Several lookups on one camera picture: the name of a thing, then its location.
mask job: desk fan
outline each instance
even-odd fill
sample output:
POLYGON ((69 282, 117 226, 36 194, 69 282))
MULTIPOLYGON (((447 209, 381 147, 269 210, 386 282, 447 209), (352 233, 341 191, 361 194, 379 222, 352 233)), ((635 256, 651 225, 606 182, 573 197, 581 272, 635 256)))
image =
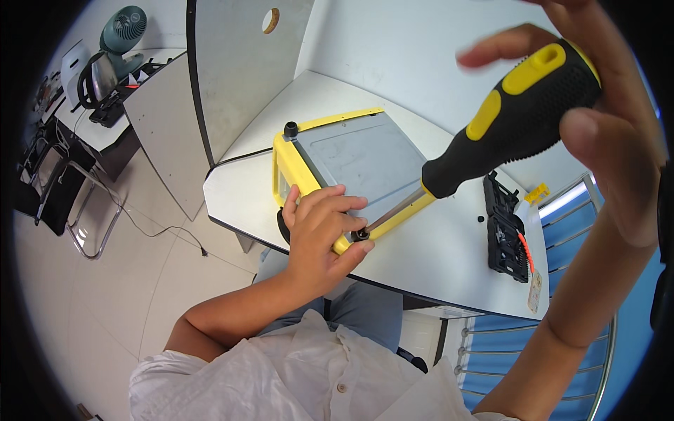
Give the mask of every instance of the desk fan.
POLYGON ((100 33, 100 49, 108 53, 117 79, 122 80, 143 64, 143 54, 125 60, 122 55, 140 40, 148 26, 148 18, 138 6, 126 6, 115 13, 100 33))

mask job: screwdriver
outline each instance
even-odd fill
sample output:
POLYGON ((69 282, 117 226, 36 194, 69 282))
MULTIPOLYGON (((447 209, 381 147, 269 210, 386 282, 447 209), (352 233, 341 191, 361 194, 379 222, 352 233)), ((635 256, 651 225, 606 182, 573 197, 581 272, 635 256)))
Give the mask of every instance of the screwdriver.
POLYGON ((369 233, 424 195, 449 197, 461 183, 489 174, 506 162, 540 154, 559 141, 559 121, 601 94, 599 75, 573 42, 560 38, 515 66, 487 95, 470 123, 447 150, 421 168, 420 187, 378 220, 369 233))

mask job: blue jeans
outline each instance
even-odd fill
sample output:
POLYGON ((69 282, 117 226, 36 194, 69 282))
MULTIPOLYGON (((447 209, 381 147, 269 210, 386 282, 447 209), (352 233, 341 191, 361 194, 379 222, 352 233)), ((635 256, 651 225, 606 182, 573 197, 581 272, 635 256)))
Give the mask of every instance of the blue jeans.
MULTIPOLYGON (((263 251, 261 258, 262 262, 253 283, 270 278, 288 266, 288 256, 275 250, 263 251)), ((323 297, 279 317, 258 335, 299 323, 309 309, 322 315, 323 297)), ((332 301, 330 317, 326 323, 333 331, 337 326, 344 325, 395 353, 402 328, 402 295, 364 282, 355 282, 344 294, 332 301)))

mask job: screw hole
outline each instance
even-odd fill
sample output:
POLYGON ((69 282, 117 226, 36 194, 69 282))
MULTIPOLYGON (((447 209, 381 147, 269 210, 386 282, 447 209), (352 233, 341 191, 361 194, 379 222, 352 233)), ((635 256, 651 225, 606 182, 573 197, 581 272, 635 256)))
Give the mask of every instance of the screw hole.
POLYGON ((264 19, 262 20, 262 32, 264 34, 269 35, 274 29, 276 29, 279 15, 278 9, 275 7, 267 12, 267 14, 264 16, 264 19))

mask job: hand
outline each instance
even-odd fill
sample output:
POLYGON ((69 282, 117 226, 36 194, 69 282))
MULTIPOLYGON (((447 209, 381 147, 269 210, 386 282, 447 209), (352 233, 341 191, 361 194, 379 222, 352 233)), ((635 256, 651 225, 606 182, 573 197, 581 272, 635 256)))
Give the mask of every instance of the hand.
POLYGON ((290 230, 286 271, 311 299, 330 292, 375 246, 373 241, 365 240, 352 244, 341 256, 332 251, 332 244, 340 235, 367 225, 365 218, 343 213, 363 209, 367 199, 344 196, 345 191, 344 185, 326 187, 302 197, 296 205, 299 188, 293 185, 281 212, 290 230))
MULTIPOLYGON (((599 110, 575 108, 559 124, 568 151, 589 168, 623 239, 646 247, 657 241, 659 167, 663 134, 632 52, 594 0, 529 0, 543 6, 564 38, 575 42, 599 72, 599 110)), ((465 67, 532 54, 557 37, 524 24, 488 37, 457 56, 465 67)))

